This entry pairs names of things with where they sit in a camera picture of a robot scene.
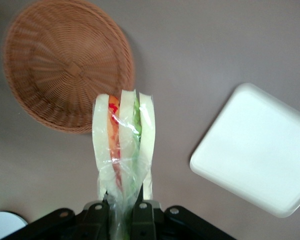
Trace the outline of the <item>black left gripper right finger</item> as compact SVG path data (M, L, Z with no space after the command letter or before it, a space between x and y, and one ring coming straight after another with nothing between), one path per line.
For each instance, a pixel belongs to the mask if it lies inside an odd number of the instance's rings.
M132 211L133 240L233 240L234 237L190 210L173 205L165 211L154 200L139 201Z

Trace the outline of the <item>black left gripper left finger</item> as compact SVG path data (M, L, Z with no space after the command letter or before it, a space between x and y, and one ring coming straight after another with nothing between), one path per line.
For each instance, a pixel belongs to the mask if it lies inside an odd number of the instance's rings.
M26 227L23 240L107 240L109 206L96 201L81 213L59 208Z

